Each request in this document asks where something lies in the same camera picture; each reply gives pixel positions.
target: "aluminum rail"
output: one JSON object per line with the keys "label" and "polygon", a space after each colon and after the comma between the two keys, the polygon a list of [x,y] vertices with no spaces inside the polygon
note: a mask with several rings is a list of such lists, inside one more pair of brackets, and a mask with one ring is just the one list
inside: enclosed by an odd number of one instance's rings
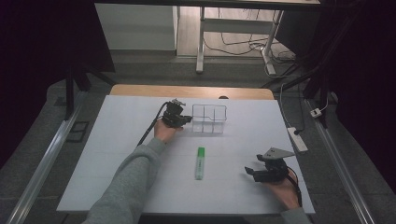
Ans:
{"label": "aluminum rail", "polygon": [[[307,100],[304,101],[309,111],[314,109]],[[344,162],[336,144],[332,140],[332,136],[330,135],[329,131],[327,129],[324,129],[317,119],[315,119],[315,125],[317,126],[319,135],[322,138],[329,152],[329,156],[332,159],[335,170],[337,171],[341,181],[343,182],[346,193],[349,195],[352,204],[356,210],[356,213],[361,220],[361,223],[375,224],[375,220],[370,212],[370,209],[366,201],[364,201],[364,198],[362,197],[361,191],[359,190],[358,186],[356,186],[352,175],[348,171],[346,163]]]}
{"label": "aluminum rail", "polygon": [[17,205],[8,218],[7,224],[22,224],[26,219],[30,209],[33,206],[33,203],[35,202],[38,192],[41,190],[41,187],[43,186],[44,181],[50,172],[52,164],[58,157],[59,151],[64,144],[66,136],[72,128],[78,113],[82,108],[82,103],[84,102],[87,95],[88,93],[85,91],[80,91],[78,93],[74,112],[70,116],[69,120],[64,120],[62,122],[58,132],[53,137],[46,153],[43,156],[43,159],[41,159],[41,162],[35,169],[35,173],[33,174],[22,196],[18,200]]}

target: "green marker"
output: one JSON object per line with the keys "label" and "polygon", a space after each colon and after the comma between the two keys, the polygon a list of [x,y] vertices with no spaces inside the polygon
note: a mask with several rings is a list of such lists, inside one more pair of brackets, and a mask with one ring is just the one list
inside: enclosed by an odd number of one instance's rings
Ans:
{"label": "green marker", "polygon": [[204,164],[205,164],[205,148],[198,147],[197,164],[195,169],[196,180],[202,180],[204,178]]}

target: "hand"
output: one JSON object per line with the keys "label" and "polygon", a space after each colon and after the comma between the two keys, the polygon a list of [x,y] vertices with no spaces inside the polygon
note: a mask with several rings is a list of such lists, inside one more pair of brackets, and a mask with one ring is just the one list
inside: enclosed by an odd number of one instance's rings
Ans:
{"label": "hand", "polygon": [[[294,172],[289,169],[289,176],[297,183],[297,176]],[[290,181],[285,178],[277,183],[263,183],[264,186],[268,187],[275,196],[286,205],[288,209],[294,209],[300,207],[298,204],[298,197],[294,186]]]}
{"label": "hand", "polygon": [[160,139],[165,144],[168,143],[176,132],[182,131],[183,128],[169,128],[163,123],[162,119],[157,119],[157,122],[154,125],[154,137]]}

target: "white wall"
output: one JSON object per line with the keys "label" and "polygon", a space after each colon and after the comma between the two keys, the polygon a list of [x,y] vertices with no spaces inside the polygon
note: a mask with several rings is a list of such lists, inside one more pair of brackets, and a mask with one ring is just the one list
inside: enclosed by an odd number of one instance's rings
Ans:
{"label": "white wall", "polygon": [[95,6],[110,49],[176,49],[177,7]]}

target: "wooden floor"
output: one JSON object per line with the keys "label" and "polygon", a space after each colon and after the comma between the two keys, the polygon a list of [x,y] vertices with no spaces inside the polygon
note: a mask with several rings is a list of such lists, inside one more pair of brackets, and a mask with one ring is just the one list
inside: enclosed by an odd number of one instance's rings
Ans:
{"label": "wooden floor", "polygon": [[[207,7],[205,9],[206,18],[223,18],[235,20],[258,20],[258,21],[271,21],[273,19],[273,10],[258,10],[258,9],[242,9],[242,8],[217,8]],[[200,27],[200,8],[198,7],[181,7],[180,18],[178,22],[177,32],[177,56],[192,56],[197,55],[198,41],[199,41],[199,27]],[[247,35],[247,34],[227,34],[227,33],[205,33],[204,39],[207,46],[204,49],[205,56],[237,56],[237,57],[261,57],[258,50],[250,51],[249,43],[232,44],[235,42],[251,42],[266,43],[268,35]],[[287,51],[277,41],[272,45],[272,50],[275,56],[279,52]],[[293,57],[292,52],[282,53],[282,57]]]}

